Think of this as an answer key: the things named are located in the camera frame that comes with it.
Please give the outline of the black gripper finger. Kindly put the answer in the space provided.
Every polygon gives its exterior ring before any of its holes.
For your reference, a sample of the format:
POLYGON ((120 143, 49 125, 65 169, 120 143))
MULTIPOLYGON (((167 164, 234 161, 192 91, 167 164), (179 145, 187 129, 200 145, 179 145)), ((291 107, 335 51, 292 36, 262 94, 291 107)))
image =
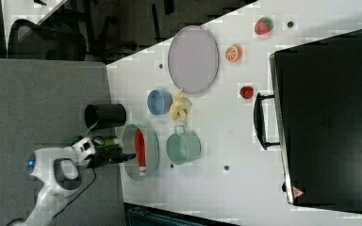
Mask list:
POLYGON ((123 153, 122 154, 122 160, 123 161, 130 161, 130 160, 133 160, 134 158, 136 158, 135 153, 123 153))

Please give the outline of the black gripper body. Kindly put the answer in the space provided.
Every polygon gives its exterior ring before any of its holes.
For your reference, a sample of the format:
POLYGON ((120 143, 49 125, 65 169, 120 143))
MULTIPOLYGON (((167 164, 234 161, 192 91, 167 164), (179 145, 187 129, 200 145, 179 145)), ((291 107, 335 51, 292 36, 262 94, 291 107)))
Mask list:
POLYGON ((96 169, 110 164, 123 162, 122 153, 117 149, 98 149, 89 163, 89 167, 96 169))

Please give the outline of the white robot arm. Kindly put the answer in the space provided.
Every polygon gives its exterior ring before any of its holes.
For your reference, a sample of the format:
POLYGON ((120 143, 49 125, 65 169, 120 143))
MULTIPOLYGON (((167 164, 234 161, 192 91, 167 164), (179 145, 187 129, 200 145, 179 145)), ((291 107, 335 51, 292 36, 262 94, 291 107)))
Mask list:
POLYGON ((81 137, 68 147, 42 148, 27 159, 29 174, 42 182, 34 210, 27 219, 14 219, 7 226, 49 226, 77 197, 82 186, 81 170, 123 163, 136 158, 134 153, 111 151, 120 140, 109 146, 99 137, 81 137))

